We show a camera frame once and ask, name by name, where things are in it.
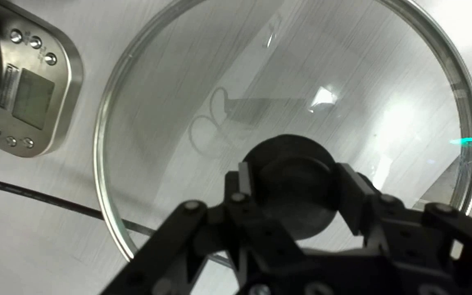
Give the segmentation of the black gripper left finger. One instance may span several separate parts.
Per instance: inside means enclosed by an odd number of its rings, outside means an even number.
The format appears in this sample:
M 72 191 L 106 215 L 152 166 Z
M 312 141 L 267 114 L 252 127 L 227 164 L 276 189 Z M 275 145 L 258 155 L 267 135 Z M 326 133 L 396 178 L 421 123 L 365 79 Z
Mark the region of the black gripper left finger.
M 278 222 L 253 200 L 247 163 L 224 176 L 224 199 L 180 204 L 101 295 L 190 295 L 209 255 L 224 253 L 235 277 L 235 295 L 294 295 L 290 276 L 301 251 Z

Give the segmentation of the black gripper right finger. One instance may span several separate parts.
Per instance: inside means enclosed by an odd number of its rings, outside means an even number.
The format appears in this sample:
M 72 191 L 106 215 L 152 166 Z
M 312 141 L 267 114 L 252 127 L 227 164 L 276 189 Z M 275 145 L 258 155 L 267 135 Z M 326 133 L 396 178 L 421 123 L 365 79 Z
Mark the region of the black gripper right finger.
M 444 204 L 409 210 L 345 164 L 332 181 L 337 212 L 363 238 L 362 258 L 339 268 L 352 281 L 342 294 L 472 295 L 472 217 Z

